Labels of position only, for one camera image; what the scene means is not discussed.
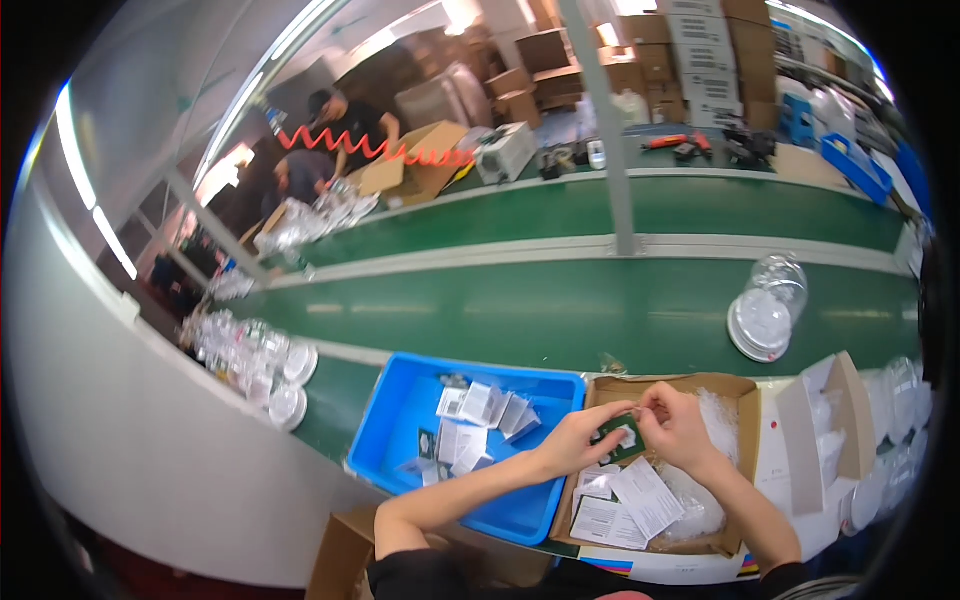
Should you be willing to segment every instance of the left hand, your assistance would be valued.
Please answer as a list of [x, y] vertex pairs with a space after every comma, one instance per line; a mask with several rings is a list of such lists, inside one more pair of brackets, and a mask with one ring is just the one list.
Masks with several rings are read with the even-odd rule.
[[630, 400], [620, 400], [570, 413], [550, 432], [543, 444], [530, 451], [528, 458], [532, 468], [544, 481], [549, 481], [596, 465], [605, 454], [613, 452], [627, 434], [613, 431], [597, 445], [590, 445], [590, 436], [608, 420], [636, 408]]

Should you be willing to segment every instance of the blue plastic bin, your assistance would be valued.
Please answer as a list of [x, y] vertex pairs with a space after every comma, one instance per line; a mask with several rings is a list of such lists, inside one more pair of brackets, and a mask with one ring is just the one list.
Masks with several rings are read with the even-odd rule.
[[860, 191], [874, 203], [886, 204], [887, 196], [890, 195], [890, 190], [894, 188], [894, 179], [890, 177], [890, 174], [871, 158], [870, 165], [876, 171], [876, 176], [879, 179], [879, 182], [877, 182], [860, 165], [853, 162], [846, 153], [837, 150], [832, 143], [833, 141], [839, 141], [847, 148], [851, 146], [847, 138], [840, 133], [828, 133], [820, 139], [820, 154], [823, 155], [824, 159], [836, 167], [840, 173], [843, 173], [844, 177], [852, 181], [853, 185], [859, 187]]
[[[489, 367], [398, 352], [380, 374], [347, 464], [357, 475], [394, 494], [422, 487], [419, 477], [396, 468], [417, 457], [417, 430], [439, 431], [437, 403], [444, 385], [440, 375], [459, 373], [467, 381], [495, 385], [531, 401], [542, 425], [514, 445], [492, 430], [487, 451], [499, 463], [537, 447], [567, 413], [584, 407], [584, 380], [576, 373]], [[546, 539], [557, 512], [564, 479], [518, 490], [497, 498], [461, 519], [461, 523], [495, 538], [523, 545]]]

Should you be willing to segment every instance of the open cardboard box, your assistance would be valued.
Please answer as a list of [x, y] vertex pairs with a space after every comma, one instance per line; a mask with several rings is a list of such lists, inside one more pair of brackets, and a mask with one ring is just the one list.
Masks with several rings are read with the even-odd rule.
[[[466, 134], [467, 128], [462, 125], [440, 121], [407, 133], [399, 142], [406, 145], [409, 158], [422, 153], [425, 158], [439, 160], [445, 152], [454, 150]], [[443, 166], [419, 163], [406, 165], [403, 160], [387, 160], [381, 155], [348, 180], [359, 180], [363, 196], [380, 192], [389, 208], [400, 208], [396, 203], [392, 205], [390, 199], [400, 198], [402, 206], [429, 202], [440, 194], [457, 170], [453, 161]]]
[[[361, 506], [330, 515], [304, 600], [373, 599], [366, 571], [374, 560], [376, 508]], [[495, 540], [457, 524], [439, 533], [427, 534], [430, 547], [450, 553], [478, 587], [530, 588], [553, 563], [550, 554]]]
[[841, 395], [839, 406], [833, 409], [832, 428], [846, 431], [847, 439], [840, 453], [838, 478], [833, 485], [846, 485], [852, 490], [855, 483], [874, 467], [876, 440], [870, 398], [850, 355], [840, 352], [804, 369], [793, 383], [777, 394], [795, 516], [821, 513], [828, 505], [817, 438], [813, 432], [810, 396], [834, 390], [840, 391]]
[[[722, 401], [737, 412], [739, 416], [739, 453], [737, 468], [753, 482], [756, 473], [756, 458], [760, 447], [760, 390], [754, 381], [744, 377], [723, 373], [695, 373], [692, 375], [667, 375], [646, 377], [598, 377], [589, 382], [584, 409], [601, 406], [618, 400], [640, 400], [647, 388], [658, 381], [667, 381], [680, 392], [696, 394], [705, 388], [722, 398]], [[621, 466], [627, 466], [639, 457], [653, 457], [655, 453], [647, 449], [643, 453], [624, 459]], [[564, 491], [560, 496], [560, 506], [550, 529], [550, 539], [580, 546], [613, 547], [576, 540], [570, 536], [573, 511], [573, 490], [577, 487], [577, 478], [566, 478]], [[650, 540], [646, 552], [665, 554], [722, 554], [730, 558], [740, 550], [743, 538], [730, 522], [719, 533], [701, 536], [694, 540], [669, 542], [663, 536]]]

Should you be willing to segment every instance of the red coiled cable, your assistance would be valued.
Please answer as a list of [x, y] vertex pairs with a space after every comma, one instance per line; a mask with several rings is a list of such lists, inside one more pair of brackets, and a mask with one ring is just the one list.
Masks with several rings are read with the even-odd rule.
[[408, 165], [419, 163], [421, 165], [429, 165], [434, 167], [443, 167], [447, 165], [466, 167], [473, 162], [472, 154], [461, 152], [460, 150], [447, 150], [440, 158], [437, 158], [436, 150], [431, 150], [430, 154], [426, 156], [424, 151], [420, 151], [417, 156], [410, 158], [407, 156], [406, 144], [400, 144], [399, 148], [396, 149], [396, 154], [393, 156], [388, 156], [387, 142], [380, 144], [380, 147], [376, 150], [371, 150], [370, 140], [366, 135], [364, 135], [360, 138], [360, 143], [354, 146], [353, 142], [350, 141], [349, 132], [343, 132], [336, 141], [333, 141], [333, 133], [330, 131], [330, 128], [324, 129], [321, 134], [317, 136], [317, 139], [310, 137], [310, 130], [308, 130], [306, 126], [300, 126], [300, 128], [294, 132], [293, 139], [287, 137], [287, 134], [283, 130], [276, 133], [276, 139], [280, 140], [280, 144], [282, 144], [287, 150], [293, 148], [294, 143], [297, 142], [297, 137], [302, 137], [303, 143], [311, 150], [314, 149], [321, 140], [323, 140], [326, 144], [326, 148], [330, 152], [333, 152], [340, 147], [340, 144], [343, 144], [344, 150], [346, 150], [347, 154], [349, 155], [352, 155], [358, 150], [362, 150], [364, 156], [367, 158], [374, 158], [382, 153], [387, 160], [397, 160], [398, 158], [403, 157], [403, 162]]

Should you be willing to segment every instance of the white machine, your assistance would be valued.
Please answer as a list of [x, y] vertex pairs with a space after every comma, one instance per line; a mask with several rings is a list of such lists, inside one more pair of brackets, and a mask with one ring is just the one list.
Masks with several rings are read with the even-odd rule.
[[526, 122], [502, 125], [495, 133], [499, 139], [490, 144], [481, 141], [473, 151], [477, 171], [487, 185], [516, 181], [537, 153], [537, 137]]

